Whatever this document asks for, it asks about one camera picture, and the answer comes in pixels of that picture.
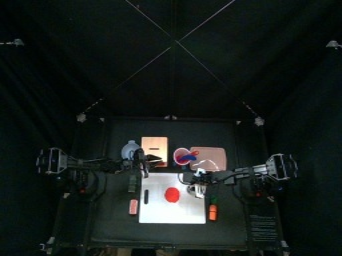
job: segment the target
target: light fixture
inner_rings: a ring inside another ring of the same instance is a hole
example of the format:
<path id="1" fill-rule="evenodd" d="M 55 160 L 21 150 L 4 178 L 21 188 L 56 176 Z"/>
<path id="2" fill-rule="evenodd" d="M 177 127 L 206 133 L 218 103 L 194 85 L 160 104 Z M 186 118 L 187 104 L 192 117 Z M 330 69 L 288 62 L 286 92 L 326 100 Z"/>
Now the light fixture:
<path id="1" fill-rule="evenodd" d="M 330 42 L 327 43 L 326 47 L 332 47 L 332 48 L 338 49 L 338 47 L 342 48 L 342 45 L 338 44 L 338 42 L 336 42 L 335 40 L 332 40 L 332 41 L 330 41 Z"/>
<path id="2" fill-rule="evenodd" d="M 0 45 L 15 45 L 15 46 L 21 45 L 21 46 L 24 46 L 25 44 L 21 39 L 15 39 L 13 42 L 0 42 Z"/>

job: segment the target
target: red object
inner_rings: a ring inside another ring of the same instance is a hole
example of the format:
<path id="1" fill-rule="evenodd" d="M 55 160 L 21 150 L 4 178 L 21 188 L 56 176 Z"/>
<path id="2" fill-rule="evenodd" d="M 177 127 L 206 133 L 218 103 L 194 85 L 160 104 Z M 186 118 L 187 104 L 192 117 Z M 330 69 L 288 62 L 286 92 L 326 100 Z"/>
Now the red object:
<path id="1" fill-rule="evenodd" d="M 177 200 L 179 200 L 179 197 L 180 197 L 180 193 L 179 193 L 179 190 L 173 187 L 168 188 L 165 190 L 165 194 L 164 194 L 164 197 L 165 197 L 165 200 L 169 202 L 169 203 L 176 203 Z"/>
<path id="2" fill-rule="evenodd" d="M 132 199 L 129 201 L 129 214 L 136 215 L 136 213 L 137 213 L 137 200 Z"/>
<path id="3" fill-rule="evenodd" d="M 215 204 L 208 207 L 208 219 L 212 221 L 218 219 L 218 206 Z"/>

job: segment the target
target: black curtain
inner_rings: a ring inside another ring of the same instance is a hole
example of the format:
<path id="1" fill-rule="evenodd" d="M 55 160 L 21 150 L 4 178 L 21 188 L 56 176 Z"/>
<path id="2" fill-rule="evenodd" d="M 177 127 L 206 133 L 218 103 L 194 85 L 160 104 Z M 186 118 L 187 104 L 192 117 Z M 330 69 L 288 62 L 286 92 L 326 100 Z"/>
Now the black curtain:
<path id="1" fill-rule="evenodd" d="M 57 197 L 37 175 L 41 148 L 71 149 L 76 115 L 27 59 L 24 48 L 0 46 L 0 254 L 39 255 L 52 232 Z"/>
<path id="2" fill-rule="evenodd" d="M 270 116 L 270 152 L 292 153 L 299 179 L 283 197 L 291 255 L 342 255 L 342 52 L 331 50 Z"/>

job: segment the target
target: red marker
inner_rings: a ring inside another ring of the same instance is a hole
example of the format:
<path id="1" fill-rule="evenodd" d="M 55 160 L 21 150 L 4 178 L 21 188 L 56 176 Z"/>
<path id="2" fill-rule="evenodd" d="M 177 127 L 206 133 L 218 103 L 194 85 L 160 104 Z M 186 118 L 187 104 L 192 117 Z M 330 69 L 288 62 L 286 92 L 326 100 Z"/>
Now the red marker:
<path id="1" fill-rule="evenodd" d="M 129 201 L 129 211 L 128 211 L 128 213 L 131 215 L 136 215 L 136 213 L 137 213 L 137 200 L 136 199 L 132 199 Z"/>

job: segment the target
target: cutting board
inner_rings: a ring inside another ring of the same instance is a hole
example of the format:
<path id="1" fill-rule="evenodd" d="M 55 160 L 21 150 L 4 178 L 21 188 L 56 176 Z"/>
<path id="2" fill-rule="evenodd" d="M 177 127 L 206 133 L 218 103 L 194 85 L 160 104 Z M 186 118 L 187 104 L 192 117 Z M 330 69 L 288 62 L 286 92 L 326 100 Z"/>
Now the cutting board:
<path id="1" fill-rule="evenodd" d="M 176 188 L 180 192 L 176 203 L 169 203 L 164 197 L 169 187 Z M 139 205 L 139 223 L 206 223 L 204 199 L 195 198 L 188 194 L 187 185 L 179 182 L 176 173 L 149 173 L 148 178 L 141 180 Z"/>
<path id="2" fill-rule="evenodd" d="M 190 169 L 196 171 L 198 168 L 206 171 L 226 171 L 227 157 L 223 148 L 191 147 L 191 152 L 198 151 L 196 160 L 190 162 Z"/>

